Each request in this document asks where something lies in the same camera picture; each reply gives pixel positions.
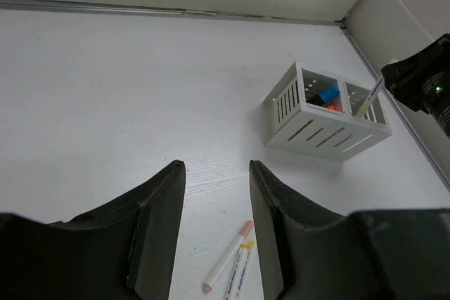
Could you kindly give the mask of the white marker orange-yellow cap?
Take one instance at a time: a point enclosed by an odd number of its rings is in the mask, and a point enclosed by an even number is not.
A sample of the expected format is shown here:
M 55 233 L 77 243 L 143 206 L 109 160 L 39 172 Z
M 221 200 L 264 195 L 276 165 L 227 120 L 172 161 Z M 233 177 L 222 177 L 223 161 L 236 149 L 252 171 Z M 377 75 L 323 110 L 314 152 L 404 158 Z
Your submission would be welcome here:
M 245 262 L 247 260 L 247 255 L 248 255 L 248 244 L 243 243 L 240 245 L 238 252 L 236 254 L 236 260 L 234 262 L 231 277 L 229 279 L 229 283 L 226 288 L 224 300 L 236 299 L 236 292 L 238 289 L 241 274 L 243 272 L 243 268 L 245 266 Z

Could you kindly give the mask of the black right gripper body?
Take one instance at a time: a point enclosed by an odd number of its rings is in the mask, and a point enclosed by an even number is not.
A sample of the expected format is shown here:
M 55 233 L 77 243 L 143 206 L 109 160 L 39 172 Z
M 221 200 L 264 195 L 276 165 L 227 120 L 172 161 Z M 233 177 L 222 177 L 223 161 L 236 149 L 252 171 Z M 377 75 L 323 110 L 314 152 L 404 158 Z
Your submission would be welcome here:
M 385 88 L 394 99 L 432 115 L 449 135 L 449 34 L 411 57 L 381 69 Z

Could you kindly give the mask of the blue-capped black highlighter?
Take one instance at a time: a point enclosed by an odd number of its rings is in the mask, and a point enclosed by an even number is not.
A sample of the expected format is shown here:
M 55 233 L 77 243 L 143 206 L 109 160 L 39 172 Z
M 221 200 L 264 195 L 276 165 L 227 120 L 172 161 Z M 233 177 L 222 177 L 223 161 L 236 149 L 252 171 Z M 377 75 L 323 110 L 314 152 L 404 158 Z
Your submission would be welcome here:
M 330 86 L 309 98 L 307 100 L 307 103 L 320 107 L 326 107 L 327 104 L 332 103 L 336 98 L 339 97 L 339 88 L 337 86 Z

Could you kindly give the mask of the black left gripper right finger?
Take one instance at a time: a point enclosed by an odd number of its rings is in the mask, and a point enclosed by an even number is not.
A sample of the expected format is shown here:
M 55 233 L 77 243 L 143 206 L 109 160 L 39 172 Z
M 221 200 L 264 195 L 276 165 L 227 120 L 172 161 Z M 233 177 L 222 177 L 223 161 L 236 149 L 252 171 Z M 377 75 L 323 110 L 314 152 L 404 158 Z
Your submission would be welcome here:
M 249 165 L 265 299 L 448 299 L 449 210 L 346 216 Z

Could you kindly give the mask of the white marker pale yellow cap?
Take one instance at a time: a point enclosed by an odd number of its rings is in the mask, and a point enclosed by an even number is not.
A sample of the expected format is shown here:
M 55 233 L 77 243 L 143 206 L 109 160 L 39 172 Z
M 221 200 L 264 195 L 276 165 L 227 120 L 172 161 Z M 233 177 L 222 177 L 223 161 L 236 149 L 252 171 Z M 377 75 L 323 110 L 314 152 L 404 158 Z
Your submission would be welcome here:
M 360 105 L 359 109 L 354 115 L 355 117 L 363 117 L 368 112 L 370 106 L 372 106 L 373 104 L 373 101 L 378 97 L 379 92 L 383 89 L 384 82 L 385 80 L 383 76 L 381 76 L 375 83 L 375 86 L 369 91 L 366 99 Z

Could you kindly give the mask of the orange-capped black highlighter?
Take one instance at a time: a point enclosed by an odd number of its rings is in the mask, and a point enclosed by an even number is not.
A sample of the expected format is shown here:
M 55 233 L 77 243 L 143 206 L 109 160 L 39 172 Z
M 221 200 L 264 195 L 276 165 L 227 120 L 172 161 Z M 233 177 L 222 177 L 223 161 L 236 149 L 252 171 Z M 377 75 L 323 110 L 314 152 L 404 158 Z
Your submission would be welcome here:
M 342 104 L 340 102 L 327 103 L 327 104 L 325 104 L 325 108 L 336 111 L 336 112 L 344 112 L 344 110 L 342 108 Z

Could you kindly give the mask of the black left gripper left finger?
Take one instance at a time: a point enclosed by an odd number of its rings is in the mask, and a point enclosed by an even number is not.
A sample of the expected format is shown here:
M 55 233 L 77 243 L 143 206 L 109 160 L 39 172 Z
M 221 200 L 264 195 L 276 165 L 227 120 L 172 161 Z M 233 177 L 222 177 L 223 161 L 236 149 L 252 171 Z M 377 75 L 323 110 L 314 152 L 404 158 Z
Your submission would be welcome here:
M 167 299 L 186 186 L 169 163 L 68 222 L 1 215 L 2 299 Z

